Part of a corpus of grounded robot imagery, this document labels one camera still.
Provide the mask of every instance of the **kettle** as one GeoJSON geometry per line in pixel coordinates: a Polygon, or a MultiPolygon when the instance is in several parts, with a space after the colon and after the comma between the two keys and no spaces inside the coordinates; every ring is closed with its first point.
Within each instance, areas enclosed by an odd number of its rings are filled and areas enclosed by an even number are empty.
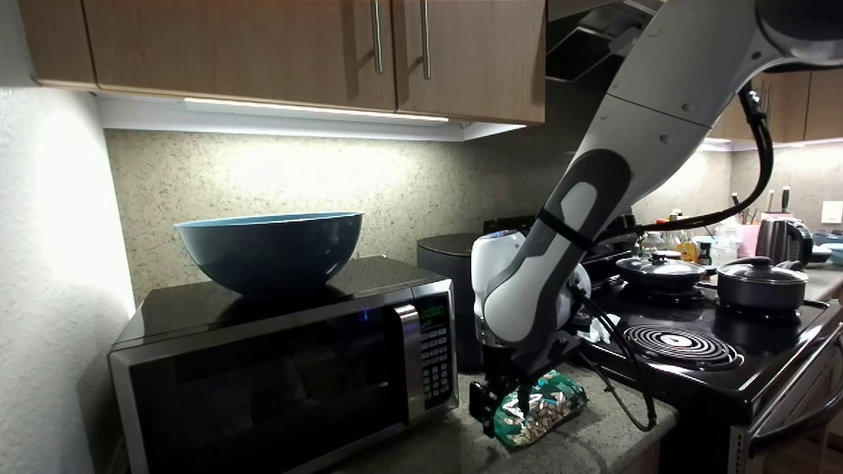
{"type": "Polygon", "coordinates": [[[789,212],[760,212],[756,256],[771,262],[804,269],[810,257],[813,236],[807,223],[789,212]]]}

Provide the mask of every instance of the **burner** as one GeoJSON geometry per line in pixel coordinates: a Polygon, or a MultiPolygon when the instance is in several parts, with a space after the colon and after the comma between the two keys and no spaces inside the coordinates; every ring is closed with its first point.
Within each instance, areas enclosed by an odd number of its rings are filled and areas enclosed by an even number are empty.
{"type": "Polygon", "coordinates": [[[742,354],[713,336],[676,329],[629,325],[625,336],[651,361],[676,362],[697,372],[739,366],[742,354]]]}

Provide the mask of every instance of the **wire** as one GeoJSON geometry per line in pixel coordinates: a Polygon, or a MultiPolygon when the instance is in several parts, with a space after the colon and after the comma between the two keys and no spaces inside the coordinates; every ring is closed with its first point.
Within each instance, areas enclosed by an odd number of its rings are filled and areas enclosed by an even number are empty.
{"type": "Polygon", "coordinates": [[[627,412],[627,418],[639,428],[639,431],[651,431],[655,426],[655,399],[652,399],[652,377],[647,372],[646,362],[637,361],[635,350],[629,348],[625,331],[618,331],[618,325],[609,319],[609,314],[584,298],[584,304],[594,314],[594,319],[606,325],[606,331],[610,335],[610,339],[618,345],[618,350],[625,352],[629,369],[633,369],[633,382],[637,383],[646,411],[647,411],[647,422],[639,422],[633,415],[629,406],[622,399],[622,394],[614,389],[610,379],[606,377],[602,366],[593,362],[583,350],[583,361],[602,379],[606,391],[610,391],[610,397],[618,403],[618,407],[627,412]]]}
{"type": "Polygon", "coordinates": [[[759,195],[764,195],[764,189],[766,189],[766,183],[771,179],[771,166],[774,166],[774,149],[771,149],[771,137],[768,137],[768,128],[766,128],[766,112],[760,107],[760,96],[756,95],[756,88],[751,83],[745,83],[738,92],[738,96],[739,96],[742,116],[745,116],[745,120],[747,120],[747,125],[753,132],[756,148],[759,148],[759,182],[756,182],[753,192],[745,199],[739,199],[738,206],[724,208],[724,210],[713,210],[713,212],[702,212],[702,215],[693,215],[693,219],[680,219],[680,221],[647,223],[647,225],[629,225],[629,229],[622,229],[622,231],[614,231],[614,233],[601,233],[598,241],[614,240],[614,236],[622,236],[622,233],[712,225],[717,221],[724,221],[724,219],[745,210],[751,203],[756,203],[759,195]]]}

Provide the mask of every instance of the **microwave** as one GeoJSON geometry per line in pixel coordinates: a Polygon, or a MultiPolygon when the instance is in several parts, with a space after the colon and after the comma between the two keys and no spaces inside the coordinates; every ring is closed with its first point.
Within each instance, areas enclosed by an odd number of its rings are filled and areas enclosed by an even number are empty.
{"type": "Polygon", "coordinates": [[[131,474],[317,470],[455,406],[451,279],[359,257],[314,294],[153,289],[107,352],[131,474]]]}

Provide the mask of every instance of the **microwave control panel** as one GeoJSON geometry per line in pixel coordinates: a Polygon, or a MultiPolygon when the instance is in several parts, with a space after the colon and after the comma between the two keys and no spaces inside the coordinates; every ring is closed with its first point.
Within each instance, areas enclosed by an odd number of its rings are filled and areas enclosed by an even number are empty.
{"type": "Polygon", "coordinates": [[[421,389],[423,407],[443,406],[452,394],[452,345],[448,298],[417,302],[421,323],[421,389]]]}

